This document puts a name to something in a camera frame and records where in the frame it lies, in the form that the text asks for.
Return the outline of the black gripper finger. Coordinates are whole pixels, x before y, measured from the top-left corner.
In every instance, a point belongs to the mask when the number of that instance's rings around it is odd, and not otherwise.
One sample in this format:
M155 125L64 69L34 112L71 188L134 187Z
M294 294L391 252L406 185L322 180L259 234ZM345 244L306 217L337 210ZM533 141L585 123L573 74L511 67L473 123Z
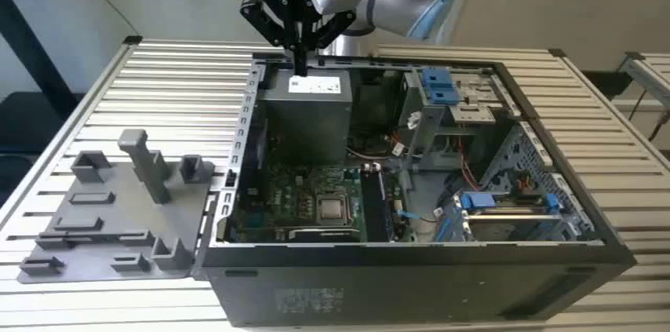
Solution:
M302 46L290 0L243 0L241 14L273 46L293 53L294 74L302 75Z
M301 29L301 75L307 74L309 53L325 49L334 39L347 30L355 20L354 12L341 12L319 28L315 24L323 16L318 13L303 18Z

